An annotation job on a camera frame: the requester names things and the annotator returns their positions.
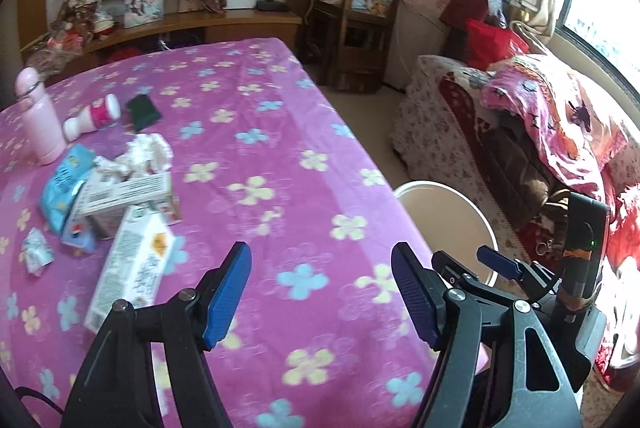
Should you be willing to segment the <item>red plastic bag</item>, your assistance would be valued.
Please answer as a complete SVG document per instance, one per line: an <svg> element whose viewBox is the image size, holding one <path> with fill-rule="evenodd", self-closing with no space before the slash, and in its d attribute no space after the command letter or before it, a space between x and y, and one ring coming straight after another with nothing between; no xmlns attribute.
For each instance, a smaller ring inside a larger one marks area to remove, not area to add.
<svg viewBox="0 0 640 428"><path fill-rule="evenodd" d="M528 44L508 28L468 19L466 34L466 63L479 70L486 70L495 62L529 53Z"/></svg>

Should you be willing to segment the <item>white milk carton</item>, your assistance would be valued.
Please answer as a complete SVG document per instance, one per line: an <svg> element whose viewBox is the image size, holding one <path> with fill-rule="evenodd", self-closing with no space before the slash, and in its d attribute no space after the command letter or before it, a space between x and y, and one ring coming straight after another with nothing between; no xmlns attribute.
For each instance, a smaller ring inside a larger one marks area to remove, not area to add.
<svg viewBox="0 0 640 428"><path fill-rule="evenodd" d="M155 302L175 240L160 212L145 206L126 210L88 307L87 330L96 334L118 299L134 307Z"/></svg>

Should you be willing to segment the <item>brown quilted jacket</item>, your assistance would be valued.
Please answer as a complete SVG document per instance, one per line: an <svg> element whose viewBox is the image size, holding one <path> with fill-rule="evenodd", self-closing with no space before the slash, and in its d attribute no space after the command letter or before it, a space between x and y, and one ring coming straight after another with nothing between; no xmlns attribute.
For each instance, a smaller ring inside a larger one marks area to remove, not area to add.
<svg viewBox="0 0 640 428"><path fill-rule="evenodd" d="M480 134L491 194L514 231L533 219L566 233L568 188L542 162L523 120L500 111L498 125Z"/></svg>

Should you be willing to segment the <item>dark green wallet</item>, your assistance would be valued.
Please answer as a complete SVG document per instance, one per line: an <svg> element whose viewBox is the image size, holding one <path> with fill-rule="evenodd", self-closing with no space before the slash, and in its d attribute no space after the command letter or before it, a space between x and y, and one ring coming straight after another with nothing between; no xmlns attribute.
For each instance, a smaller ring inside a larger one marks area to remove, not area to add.
<svg viewBox="0 0 640 428"><path fill-rule="evenodd" d="M154 125L162 119L162 115L157 110L149 96L139 94L126 102L126 108L131 117L134 132L140 133L142 130Z"/></svg>

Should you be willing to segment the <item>white green wrapper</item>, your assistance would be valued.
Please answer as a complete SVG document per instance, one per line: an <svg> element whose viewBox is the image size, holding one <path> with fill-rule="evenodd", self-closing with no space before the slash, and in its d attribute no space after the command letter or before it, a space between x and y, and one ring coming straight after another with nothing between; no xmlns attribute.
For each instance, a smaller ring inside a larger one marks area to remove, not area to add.
<svg viewBox="0 0 640 428"><path fill-rule="evenodd" d="M44 268L54 260L54 253L43 232L32 227L23 240L22 248L26 270L30 275L39 276Z"/></svg>

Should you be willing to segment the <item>framed couple photo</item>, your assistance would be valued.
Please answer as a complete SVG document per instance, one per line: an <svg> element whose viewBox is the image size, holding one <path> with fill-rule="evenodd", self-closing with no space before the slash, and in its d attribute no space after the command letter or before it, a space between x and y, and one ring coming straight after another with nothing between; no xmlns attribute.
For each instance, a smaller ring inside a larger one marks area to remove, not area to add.
<svg viewBox="0 0 640 428"><path fill-rule="evenodd" d="M164 0L124 0L124 27L134 28L164 18Z"/></svg>

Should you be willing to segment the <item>floral covered sofa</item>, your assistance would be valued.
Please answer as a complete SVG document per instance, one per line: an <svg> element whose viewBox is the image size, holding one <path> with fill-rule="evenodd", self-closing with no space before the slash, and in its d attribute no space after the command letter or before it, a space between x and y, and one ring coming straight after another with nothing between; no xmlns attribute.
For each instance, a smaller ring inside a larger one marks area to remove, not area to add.
<svg viewBox="0 0 640 428"><path fill-rule="evenodd" d="M549 269L562 258L570 193L608 207L596 365L610 388L626 390L639 369L639 130L618 102L552 55L487 70L422 55L392 143L410 177L472 200L502 253Z"/></svg>

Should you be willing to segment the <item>picture on chair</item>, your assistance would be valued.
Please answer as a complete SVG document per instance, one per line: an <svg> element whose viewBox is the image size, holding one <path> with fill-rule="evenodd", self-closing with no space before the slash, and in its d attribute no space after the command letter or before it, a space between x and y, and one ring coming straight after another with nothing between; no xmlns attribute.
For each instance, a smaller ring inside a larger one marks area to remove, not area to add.
<svg viewBox="0 0 640 428"><path fill-rule="evenodd" d="M393 0L352 0L352 10L385 18Z"/></svg>

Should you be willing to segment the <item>crumpled white tissue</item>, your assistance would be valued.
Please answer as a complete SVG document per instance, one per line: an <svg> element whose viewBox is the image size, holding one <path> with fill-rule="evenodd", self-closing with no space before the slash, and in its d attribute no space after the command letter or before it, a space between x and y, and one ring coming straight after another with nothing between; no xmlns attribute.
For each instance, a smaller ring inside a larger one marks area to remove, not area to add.
<svg viewBox="0 0 640 428"><path fill-rule="evenodd" d="M126 181L170 171L172 160L174 152L162 134L137 134L123 154L114 160L96 156L93 166L102 175Z"/></svg>

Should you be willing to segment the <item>blue snack packet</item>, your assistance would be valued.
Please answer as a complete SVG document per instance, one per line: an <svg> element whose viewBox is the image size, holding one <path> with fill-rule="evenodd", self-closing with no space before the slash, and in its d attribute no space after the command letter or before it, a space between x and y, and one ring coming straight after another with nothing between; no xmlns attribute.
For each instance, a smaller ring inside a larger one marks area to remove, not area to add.
<svg viewBox="0 0 640 428"><path fill-rule="evenodd" d="M44 185L40 209L49 229L61 235L81 186L88 180L96 154L80 144L72 146Z"/></svg>

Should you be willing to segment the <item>pink cartoon blanket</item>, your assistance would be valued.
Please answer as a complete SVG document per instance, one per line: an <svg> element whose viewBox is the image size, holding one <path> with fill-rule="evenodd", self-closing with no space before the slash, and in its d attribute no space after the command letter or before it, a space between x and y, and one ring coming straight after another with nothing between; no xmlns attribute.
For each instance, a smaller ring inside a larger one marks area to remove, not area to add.
<svg viewBox="0 0 640 428"><path fill-rule="evenodd" d="M553 55L496 62L480 103L523 120L539 159L564 185L601 203L601 172L628 144L623 110L596 82Z"/></svg>

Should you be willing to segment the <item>wooden chair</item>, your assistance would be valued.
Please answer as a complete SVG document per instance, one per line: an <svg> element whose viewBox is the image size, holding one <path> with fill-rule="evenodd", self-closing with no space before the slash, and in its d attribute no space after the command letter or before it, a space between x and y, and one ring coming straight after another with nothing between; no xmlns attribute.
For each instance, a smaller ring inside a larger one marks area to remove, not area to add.
<svg viewBox="0 0 640 428"><path fill-rule="evenodd" d="M381 88L399 2L385 18L352 10L352 0L311 2L308 40L318 54L319 85L350 93Z"/></svg>

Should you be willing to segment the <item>black remote on cabinet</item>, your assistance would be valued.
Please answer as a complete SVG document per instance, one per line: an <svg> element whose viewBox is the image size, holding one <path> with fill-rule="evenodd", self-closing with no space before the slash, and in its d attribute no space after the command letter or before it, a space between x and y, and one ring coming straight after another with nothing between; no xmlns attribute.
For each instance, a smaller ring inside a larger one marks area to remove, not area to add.
<svg viewBox="0 0 640 428"><path fill-rule="evenodd" d="M277 0L259 0L256 3L256 10L266 13L287 13L290 8L285 2Z"/></svg>

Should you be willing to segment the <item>wooden tv cabinet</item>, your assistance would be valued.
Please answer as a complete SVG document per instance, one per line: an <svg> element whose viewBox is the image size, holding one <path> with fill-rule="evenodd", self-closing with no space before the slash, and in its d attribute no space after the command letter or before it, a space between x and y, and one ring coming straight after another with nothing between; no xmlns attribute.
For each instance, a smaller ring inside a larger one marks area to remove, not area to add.
<svg viewBox="0 0 640 428"><path fill-rule="evenodd" d="M253 38L277 38L290 50L295 47L297 32L302 18L294 13L261 12L260 10L228 10L223 14L199 12L169 14L161 21L142 24L140 27L117 29L104 39L92 40L79 56L81 64L85 57L99 57L104 50L122 46L134 46L146 38L159 38L164 34L194 31L205 43L238 41Z"/></svg>

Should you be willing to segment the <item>white plastic trash bucket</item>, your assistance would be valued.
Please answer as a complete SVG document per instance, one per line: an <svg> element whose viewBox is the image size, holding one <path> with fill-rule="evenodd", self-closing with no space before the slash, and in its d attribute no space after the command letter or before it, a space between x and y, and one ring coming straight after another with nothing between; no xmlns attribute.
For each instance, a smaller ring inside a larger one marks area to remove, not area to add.
<svg viewBox="0 0 640 428"><path fill-rule="evenodd" d="M394 190L432 252L443 250L488 286L498 273L480 263L476 251L482 246L498 249L497 238L482 211L455 189L432 181L412 181Z"/></svg>

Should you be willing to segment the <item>white medicine box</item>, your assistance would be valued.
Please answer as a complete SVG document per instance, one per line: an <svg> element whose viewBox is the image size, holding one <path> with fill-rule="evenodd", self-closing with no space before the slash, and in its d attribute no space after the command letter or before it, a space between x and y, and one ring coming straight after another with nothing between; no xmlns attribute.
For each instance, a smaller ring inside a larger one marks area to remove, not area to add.
<svg viewBox="0 0 640 428"><path fill-rule="evenodd" d="M99 237L113 238L130 206L159 212L169 225L182 219L169 172L119 181L93 171L80 192L78 214L96 229Z"/></svg>

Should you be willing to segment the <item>pink thermos bottle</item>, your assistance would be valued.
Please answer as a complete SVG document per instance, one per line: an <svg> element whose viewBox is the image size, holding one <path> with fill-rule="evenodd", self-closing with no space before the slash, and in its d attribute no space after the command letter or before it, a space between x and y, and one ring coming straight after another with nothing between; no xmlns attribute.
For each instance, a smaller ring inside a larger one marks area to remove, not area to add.
<svg viewBox="0 0 640 428"><path fill-rule="evenodd" d="M50 165L65 151L66 140L53 102L35 68L20 71L15 80L15 94L32 150L42 165Z"/></svg>

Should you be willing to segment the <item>red white small bottle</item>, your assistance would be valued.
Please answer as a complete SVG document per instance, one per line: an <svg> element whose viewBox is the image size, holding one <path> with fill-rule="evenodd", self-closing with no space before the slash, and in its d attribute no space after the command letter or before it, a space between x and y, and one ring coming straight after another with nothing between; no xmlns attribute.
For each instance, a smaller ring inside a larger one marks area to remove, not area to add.
<svg viewBox="0 0 640 428"><path fill-rule="evenodd" d="M119 101L114 94L96 99L80 110L80 113L63 123L63 133L68 143L73 143L82 134L96 132L112 125L122 115Z"/></svg>

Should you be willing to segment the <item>pink floral tablecloth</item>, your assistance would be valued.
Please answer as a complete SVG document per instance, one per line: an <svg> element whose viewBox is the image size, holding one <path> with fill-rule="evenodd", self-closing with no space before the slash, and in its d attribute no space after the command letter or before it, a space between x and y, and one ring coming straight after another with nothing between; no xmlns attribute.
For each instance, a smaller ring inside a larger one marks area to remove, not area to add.
<svg viewBox="0 0 640 428"><path fill-rule="evenodd" d="M130 58L48 90L60 118L113 93L150 96L174 151L181 221L156 302L194 286L235 241L250 279L206 353L235 427L409 427L435 364L390 273L406 241L431 258L390 185L277 39ZM55 166L32 157L17 105L1 113L1 369L64 408L93 339L84 326L110 249L84 255L40 210ZM39 276L23 241L46 234Z"/></svg>

